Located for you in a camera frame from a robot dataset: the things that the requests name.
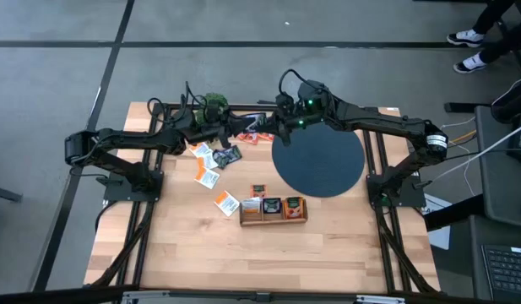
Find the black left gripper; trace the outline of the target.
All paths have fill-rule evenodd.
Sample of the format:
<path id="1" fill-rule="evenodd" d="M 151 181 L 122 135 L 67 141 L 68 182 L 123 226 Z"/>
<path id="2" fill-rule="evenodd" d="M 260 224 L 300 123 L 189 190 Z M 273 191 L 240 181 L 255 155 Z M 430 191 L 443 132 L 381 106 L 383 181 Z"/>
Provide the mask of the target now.
<path id="1" fill-rule="evenodd" d="M 243 117 L 228 116 L 221 118 L 216 135 L 222 147 L 230 148 L 229 138 L 235 137 L 241 132 L 244 134 L 260 133 L 263 130 L 263 125 L 258 123 L 261 117 L 266 117 L 266 114 L 251 113 Z"/>

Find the wooden three-compartment tea box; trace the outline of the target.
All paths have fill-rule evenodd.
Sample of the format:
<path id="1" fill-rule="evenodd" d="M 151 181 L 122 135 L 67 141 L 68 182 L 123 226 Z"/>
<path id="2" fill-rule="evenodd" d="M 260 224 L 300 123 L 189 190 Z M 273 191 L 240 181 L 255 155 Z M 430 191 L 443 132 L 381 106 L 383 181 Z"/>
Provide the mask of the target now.
<path id="1" fill-rule="evenodd" d="M 282 206 L 281 206 L 281 212 L 279 214 L 265 214 L 263 212 L 263 199 L 264 198 L 261 198 L 262 199 L 261 211 L 256 214 L 243 213 L 242 204 L 241 204 L 240 208 L 239 208 L 240 225 L 242 227 L 244 227 L 244 226 L 254 226 L 254 225 L 301 224 L 301 223 L 307 222 L 307 220 L 308 220 L 307 201 L 303 197 L 302 197 L 304 199 L 303 217 L 300 219 L 288 219 L 288 220 L 285 218 L 284 201 L 287 198 L 280 198 Z"/>

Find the small green potted plant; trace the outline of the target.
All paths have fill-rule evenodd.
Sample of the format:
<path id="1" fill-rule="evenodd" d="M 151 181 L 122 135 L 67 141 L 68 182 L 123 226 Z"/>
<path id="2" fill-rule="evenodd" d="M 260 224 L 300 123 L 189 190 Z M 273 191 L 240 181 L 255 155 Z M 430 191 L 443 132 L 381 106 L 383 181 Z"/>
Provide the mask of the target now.
<path id="1" fill-rule="evenodd" d="M 228 106 L 228 101 L 222 94 L 207 93 L 196 95 L 196 98 L 200 105 L 196 112 L 196 120 L 199 124 L 218 122 L 220 115 Z"/>

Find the dark round plate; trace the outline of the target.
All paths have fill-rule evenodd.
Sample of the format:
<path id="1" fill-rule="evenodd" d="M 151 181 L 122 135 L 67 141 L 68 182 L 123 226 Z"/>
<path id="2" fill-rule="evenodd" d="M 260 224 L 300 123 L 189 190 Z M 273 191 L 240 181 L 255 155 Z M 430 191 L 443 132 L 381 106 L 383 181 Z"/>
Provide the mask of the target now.
<path id="1" fill-rule="evenodd" d="M 280 177 L 297 192 L 331 198 L 358 183 L 366 157 L 356 133 L 316 124 L 293 131 L 288 146 L 275 138 L 272 160 Z"/>

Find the black square mounting plate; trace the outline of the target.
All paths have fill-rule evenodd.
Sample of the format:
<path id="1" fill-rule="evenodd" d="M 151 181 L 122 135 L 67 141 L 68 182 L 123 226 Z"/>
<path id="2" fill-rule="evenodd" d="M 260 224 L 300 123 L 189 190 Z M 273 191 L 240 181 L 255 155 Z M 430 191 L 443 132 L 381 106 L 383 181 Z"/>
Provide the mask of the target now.
<path id="1" fill-rule="evenodd" d="M 422 188 L 415 188 L 421 182 L 416 174 L 406 177 L 400 186 L 380 188 L 380 175 L 366 177 L 369 201 L 373 206 L 383 207 L 425 207 L 426 200 Z"/>
<path id="2" fill-rule="evenodd" d="M 106 187 L 103 199 L 108 201 L 158 201 L 164 180 L 162 171 L 150 171 L 153 184 L 146 190 L 133 190 L 132 184 L 126 177 L 111 173 L 100 183 Z"/>

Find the black desk foot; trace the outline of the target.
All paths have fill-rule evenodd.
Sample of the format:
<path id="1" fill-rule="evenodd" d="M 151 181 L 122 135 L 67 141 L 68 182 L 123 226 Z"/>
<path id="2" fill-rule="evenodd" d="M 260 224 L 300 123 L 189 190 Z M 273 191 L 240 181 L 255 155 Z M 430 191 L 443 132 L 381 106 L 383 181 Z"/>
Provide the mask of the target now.
<path id="1" fill-rule="evenodd" d="M 474 113 L 478 106 L 490 107 L 490 103 L 459 103 L 447 102 L 443 104 L 446 113 Z"/>

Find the white paper sheet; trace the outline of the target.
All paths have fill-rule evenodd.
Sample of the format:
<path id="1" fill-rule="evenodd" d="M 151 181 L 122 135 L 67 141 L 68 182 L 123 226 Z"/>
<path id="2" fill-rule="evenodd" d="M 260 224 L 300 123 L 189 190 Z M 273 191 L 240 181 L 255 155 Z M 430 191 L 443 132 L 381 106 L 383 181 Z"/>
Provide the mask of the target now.
<path id="1" fill-rule="evenodd" d="M 448 201 L 442 200 L 440 198 L 434 197 L 430 194 L 424 194 L 426 206 L 421 208 L 421 213 L 423 215 L 430 214 L 434 211 L 438 211 L 440 209 L 451 206 L 452 204 Z M 431 231 L 428 233 L 428 239 L 432 246 L 438 247 L 442 250 L 449 249 L 450 243 L 450 226 L 444 226 L 443 228 Z"/>

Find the black floor beam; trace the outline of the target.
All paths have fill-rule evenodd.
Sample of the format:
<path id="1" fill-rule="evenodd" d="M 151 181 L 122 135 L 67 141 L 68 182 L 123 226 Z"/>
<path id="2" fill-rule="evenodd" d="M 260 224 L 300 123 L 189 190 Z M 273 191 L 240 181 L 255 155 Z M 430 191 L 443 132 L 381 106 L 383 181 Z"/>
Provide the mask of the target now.
<path id="1" fill-rule="evenodd" d="M 423 216 L 426 229 L 435 231 L 444 226 L 466 220 L 471 215 L 484 215 L 485 205 L 482 194 L 467 198 L 448 207 L 432 211 Z"/>

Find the person's white black shoe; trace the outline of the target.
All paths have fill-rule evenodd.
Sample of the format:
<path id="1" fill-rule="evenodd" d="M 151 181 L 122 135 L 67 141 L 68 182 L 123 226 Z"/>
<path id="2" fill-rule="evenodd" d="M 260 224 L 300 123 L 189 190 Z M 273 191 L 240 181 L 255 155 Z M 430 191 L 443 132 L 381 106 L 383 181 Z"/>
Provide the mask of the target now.
<path id="1" fill-rule="evenodd" d="M 482 44 L 484 38 L 483 34 L 479 34 L 474 30 L 463 30 L 447 35 L 446 40 L 454 46 L 476 48 Z"/>
<path id="2" fill-rule="evenodd" d="M 473 73 L 475 71 L 481 70 L 487 66 L 486 63 L 484 63 L 480 59 L 480 54 L 477 53 L 472 57 L 468 57 L 464 59 L 462 62 L 458 62 L 453 65 L 453 70 L 456 73 L 461 74 L 467 74 L 467 73 Z"/>

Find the grey desk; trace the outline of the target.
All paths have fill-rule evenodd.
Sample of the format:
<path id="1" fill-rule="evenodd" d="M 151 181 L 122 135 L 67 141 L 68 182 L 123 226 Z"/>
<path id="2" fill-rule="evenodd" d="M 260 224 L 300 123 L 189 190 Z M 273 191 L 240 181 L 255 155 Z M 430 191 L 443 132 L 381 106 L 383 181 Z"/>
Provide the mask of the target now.
<path id="1" fill-rule="evenodd" d="M 521 227 L 521 162 L 507 155 L 513 127 L 495 120 L 491 109 L 475 108 L 478 149 L 486 216 Z"/>

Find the black bag with white stripe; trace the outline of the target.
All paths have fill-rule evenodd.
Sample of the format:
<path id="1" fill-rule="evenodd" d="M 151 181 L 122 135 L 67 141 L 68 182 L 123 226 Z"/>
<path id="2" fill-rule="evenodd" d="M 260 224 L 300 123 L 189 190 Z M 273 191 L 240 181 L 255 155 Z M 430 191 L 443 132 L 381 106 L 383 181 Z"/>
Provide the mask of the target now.
<path id="1" fill-rule="evenodd" d="M 521 115 L 521 79 L 491 104 L 491 114 L 495 120 L 502 123 L 511 122 Z"/>

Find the grey chair leg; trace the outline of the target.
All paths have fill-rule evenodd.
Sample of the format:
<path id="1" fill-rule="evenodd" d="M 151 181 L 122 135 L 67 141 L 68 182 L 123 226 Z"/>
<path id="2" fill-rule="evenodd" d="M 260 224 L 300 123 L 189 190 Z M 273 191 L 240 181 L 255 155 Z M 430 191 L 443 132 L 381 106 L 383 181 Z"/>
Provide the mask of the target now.
<path id="1" fill-rule="evenodd" d="M 0 187 L 0 199 L 5 199 L 11 203 L 20 203 L 22 198 L 22 194 L 14 193 Z"/>

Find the long black crossbar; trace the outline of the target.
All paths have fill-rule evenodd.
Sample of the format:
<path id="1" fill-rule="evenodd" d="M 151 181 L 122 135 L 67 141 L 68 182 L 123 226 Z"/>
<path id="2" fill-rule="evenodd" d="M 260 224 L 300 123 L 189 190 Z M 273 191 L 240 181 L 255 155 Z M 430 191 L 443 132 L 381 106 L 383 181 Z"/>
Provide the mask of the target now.
<path id="1" fill-rule="evenodd" d="M 122 294 L 139 290 L 135 285 L 89 286 L 67 290 L 45 290 L 0 295 L 0 304 L 101 304 L 121 301 Z M 221 298 L 237 301 L 254 301 L 256 291 L 229 290 L 169 290 L 171 297 Z M 511 304 L 509 302 L 395 291 L 388 294 L 270 292 L 272 301 L 348 301 L 355 302 L 357 295 L 391 296 L 405 299 L 406 304 Z"/>

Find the black laptop keyboard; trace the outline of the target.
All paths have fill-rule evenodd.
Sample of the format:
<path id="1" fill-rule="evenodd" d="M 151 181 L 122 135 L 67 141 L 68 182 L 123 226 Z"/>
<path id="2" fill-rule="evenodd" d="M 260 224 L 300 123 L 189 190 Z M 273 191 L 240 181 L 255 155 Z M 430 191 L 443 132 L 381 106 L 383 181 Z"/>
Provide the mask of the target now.
<path id="1" fill-rule="evenodd" d="M 521 247 L 481 247 L 491 297 L 494 301 L 521 304 Z"/>

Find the black aluminium rail frame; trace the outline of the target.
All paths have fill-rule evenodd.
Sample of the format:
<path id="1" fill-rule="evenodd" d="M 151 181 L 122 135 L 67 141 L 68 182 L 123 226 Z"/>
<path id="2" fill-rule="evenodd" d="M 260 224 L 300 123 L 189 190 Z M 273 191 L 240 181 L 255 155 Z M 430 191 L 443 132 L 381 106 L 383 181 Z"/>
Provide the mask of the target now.
<path id="1" fill-rule="evenodd" d="M 364 182 L 333 198 L 307 198 L 304 223 L 244 227 L 237 214 L 216 205 L 222 193 L 244 199 L 254 184 L 265 185 L 272 197 L 295 191 L 276 171 L 269 141 L 238 146 L 242 158 L 220 172 L 213 188 L 196 181 L 192 153 L 163 158 L 162 194 L 146 245 L 131 254 L 127 282 L 142 259 L 144 289 L 386 291 L 384 264 L 396 257 L 381 247 Z"/>

